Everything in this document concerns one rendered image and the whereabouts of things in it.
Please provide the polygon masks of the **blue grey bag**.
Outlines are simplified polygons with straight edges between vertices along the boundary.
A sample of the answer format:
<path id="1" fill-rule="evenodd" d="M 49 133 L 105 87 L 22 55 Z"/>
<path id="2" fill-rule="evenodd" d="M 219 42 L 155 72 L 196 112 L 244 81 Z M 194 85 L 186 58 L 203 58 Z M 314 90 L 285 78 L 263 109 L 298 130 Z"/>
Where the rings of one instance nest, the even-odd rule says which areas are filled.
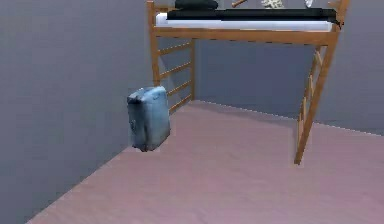
<path id="1" fill-rule="evenodd" d="M 131 93 L 127 109 L 134 148 L 153 151 L 170 135 L 168 98 L 163 86 L 144 87 Z"/>

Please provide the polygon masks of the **wooden loft bed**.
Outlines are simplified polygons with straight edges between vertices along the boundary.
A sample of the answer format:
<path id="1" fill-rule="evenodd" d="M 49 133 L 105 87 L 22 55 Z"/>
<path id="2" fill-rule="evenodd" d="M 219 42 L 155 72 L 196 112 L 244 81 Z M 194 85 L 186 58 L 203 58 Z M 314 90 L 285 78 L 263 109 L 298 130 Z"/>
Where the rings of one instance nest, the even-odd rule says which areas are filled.
<path id="1" fill-rule="evenodd" d="M 173 105 L 175 111 L 182 104 L 195 98 L 195 41 L 227 40 L 261 43 L 302 44 L 314 47 L 304 95 L 297 118 L 297 151 L 294 163 L 300 164 L 328 70 L 332 63 L 339 34 L 344 26 L 350 0 L 333 0 L 326 8 L 337 12 L 340 24 L 326 21 L 219 21 L 219 20 L 168 20 L 167 12 L 177 9 L 175 4 L 158 5 L 146 1 L 153 84 L 184 69 L 190 78 L 170 90 L 169 95 L 188 87 L 189 95 Z"/>

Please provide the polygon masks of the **black pillow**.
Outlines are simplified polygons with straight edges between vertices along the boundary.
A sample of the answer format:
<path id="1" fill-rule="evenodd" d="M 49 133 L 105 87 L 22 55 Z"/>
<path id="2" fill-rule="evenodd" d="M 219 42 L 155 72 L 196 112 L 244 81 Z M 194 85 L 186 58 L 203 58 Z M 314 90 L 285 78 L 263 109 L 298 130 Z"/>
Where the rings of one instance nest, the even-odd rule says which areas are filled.
<path id="1" fill-rule="evenodd" d="M 175 7 L 185 10 L 215 10 L 218 8 L 218 3 L 215 0 L 175 0 Z"/>

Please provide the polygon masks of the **black blanket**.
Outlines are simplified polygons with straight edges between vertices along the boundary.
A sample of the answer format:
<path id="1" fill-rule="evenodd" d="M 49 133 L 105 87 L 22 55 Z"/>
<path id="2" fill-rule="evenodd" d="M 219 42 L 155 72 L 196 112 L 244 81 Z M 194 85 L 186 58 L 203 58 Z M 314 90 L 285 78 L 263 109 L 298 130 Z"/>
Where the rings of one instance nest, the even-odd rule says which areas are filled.
<path id="1" fill-rule="evenodd" d="M 340 24 L 337 12 L 329 8 L 309 9 L 223 9 L 223 10 L 172 10 L 168 20 L 219 20 L 219 21 L 326 21 Z"/>

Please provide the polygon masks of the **white patterned object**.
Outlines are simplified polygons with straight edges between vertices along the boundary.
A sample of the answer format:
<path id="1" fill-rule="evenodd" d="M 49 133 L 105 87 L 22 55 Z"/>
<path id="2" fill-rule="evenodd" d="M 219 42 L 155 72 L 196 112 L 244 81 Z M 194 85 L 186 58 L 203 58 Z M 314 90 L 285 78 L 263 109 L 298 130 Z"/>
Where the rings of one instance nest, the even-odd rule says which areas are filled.
<path id="1" fill-rule="evenodd" d="M 283 9 L 284 4 L 282 0 L 262 0 L 261 4 L 265 9 Z"/>

